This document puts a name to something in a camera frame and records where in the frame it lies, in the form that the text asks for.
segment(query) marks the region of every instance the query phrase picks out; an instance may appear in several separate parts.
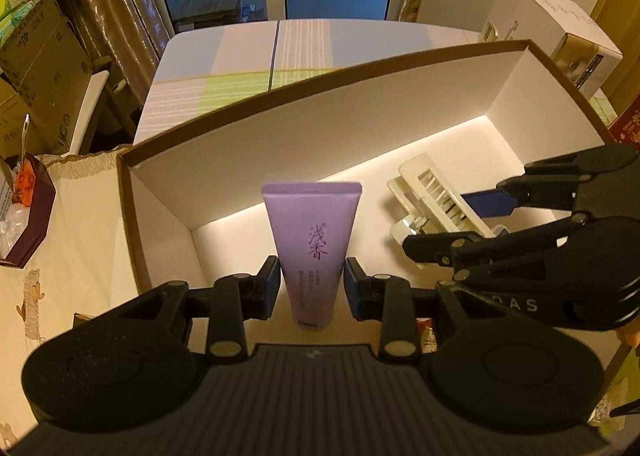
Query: orange object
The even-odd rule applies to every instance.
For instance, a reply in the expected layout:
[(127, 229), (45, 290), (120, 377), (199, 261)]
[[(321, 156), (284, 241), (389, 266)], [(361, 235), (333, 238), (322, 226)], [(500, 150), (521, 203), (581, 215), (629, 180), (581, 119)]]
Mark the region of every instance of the orange object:
[(28, 159), (25, 159), (14, 182), (14, 199), (17, 200), (17, 203), (21, 203), (27, 208), (31, 207), (35, 184), (36, 174), (33, 171), (33, 165)]
[(423, 353), (433, 353), (438, 349), (436, 337), (433, 334), (431, 319), (416, 319), (415, 325), (420, 335), (420, 347)]
[(618, 340), (627, 346), (636, 348), (640, 345), (640, 317), (636, 317), (629, 324), (616, 329)]

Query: brown cardboard box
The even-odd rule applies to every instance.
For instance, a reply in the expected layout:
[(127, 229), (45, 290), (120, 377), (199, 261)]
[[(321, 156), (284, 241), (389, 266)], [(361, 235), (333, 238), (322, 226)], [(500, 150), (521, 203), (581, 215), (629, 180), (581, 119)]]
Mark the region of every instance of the brown cardboard box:
[[(20, 154), (22, 125), (24, 115), (28, 111), (29, 107), (11, 84), (0, 78), (0, 157), (9, 158)], [(29, 152), (33, 154), (47, 152), (40, 138), (40, 132), (35, 126), (30, 126), (27, 136)]]
[[(0, 67), (29, 108), (33, 130), (46, 149), (42, 152), (66, 152), (92, 72), (56, 0), (39, 0), (20, 22), (0, 48)], [(0, 110), (4, 107), (16, 119), (24, 108), (14, 103)]]

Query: tablecloth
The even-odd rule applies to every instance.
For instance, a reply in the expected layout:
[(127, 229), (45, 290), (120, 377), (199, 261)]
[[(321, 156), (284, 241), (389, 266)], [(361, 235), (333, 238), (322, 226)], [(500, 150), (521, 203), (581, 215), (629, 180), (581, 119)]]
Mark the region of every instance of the tablecloth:
[(24, 269), (0, 267), (2, 449), (36, 424), (20, 384), (28, 355), (70, 329), (74, 313), (113, 305), (113, 245), (122, 233), (116, 154), (43, 159), (56, 187), (47, 236)]

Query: white plastic clip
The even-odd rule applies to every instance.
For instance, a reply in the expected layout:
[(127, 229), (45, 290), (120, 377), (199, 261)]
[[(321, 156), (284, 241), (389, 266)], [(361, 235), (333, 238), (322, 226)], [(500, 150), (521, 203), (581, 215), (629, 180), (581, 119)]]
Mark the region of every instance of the white plastic clip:
[(482, 237), (495, 237), (492, 230), (453, 190), (428, 154), (420, 154), (403, 163), (400, 177), (386, 186), (407, 211), (389, 232), (402, 245), (411, 234), (439, 232), (477, 232)]

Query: white plastic object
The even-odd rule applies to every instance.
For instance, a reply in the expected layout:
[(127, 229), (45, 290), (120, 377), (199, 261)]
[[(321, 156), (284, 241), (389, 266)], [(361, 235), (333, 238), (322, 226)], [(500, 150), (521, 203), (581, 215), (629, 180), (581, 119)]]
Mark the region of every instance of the white plastic object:
[(78, 120), (76, 121), (74, 133), (71, 138), (69, 151), (65, 152), (63, 154), (63, 157), (73, 154), (80, 154), (82, 144), (91, 142), (93, 136), (85, 135), (89, 129), (89, 124), (94, 117), (95, 109), (98, 107), (100, 94), (102, 93), (102, 90), (104, 89), (108, 78), (109, 71), (100, 71), (99, 73), (92, 74), (91, 79), (89, 80), (89, 85), (87, 86), (86, 92), (84, 93), (82, 105), (80, 106), (80, 112), (78, 114)]
[(121, 81), (119, 81), (115, 87), (113, 88), (113, 94), (118, 94), (120, 93), (125, 87), (127, 87), (127, 81), (126, 79), (122, 79)]
[(495, 237), (428, 154), (410, 159), (398, 171), (400, 177), (389, 180), (386, 186), (408, 214), (390, 229), (400, 245), (408, 235), (416, 233), (470, 231)]
[(9, 207), (4, 221), (0, 221), (0, 257), (5, 259), (29, 224), (30, 209), (20, 203)]

